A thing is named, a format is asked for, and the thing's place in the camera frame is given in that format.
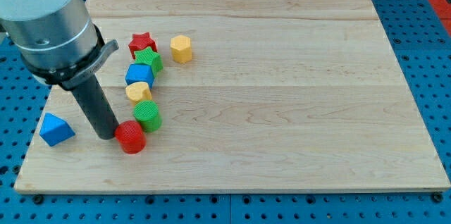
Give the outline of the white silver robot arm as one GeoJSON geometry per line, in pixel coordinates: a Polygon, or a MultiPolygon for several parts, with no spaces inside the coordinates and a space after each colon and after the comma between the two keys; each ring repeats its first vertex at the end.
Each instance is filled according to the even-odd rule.
{"type": "Polygon", "coordinates": [[[117,41],[104,42],[83,0],[1,0],[1,31],[35,77],[65,90],[92,79],[118,50],[117,41]]]}

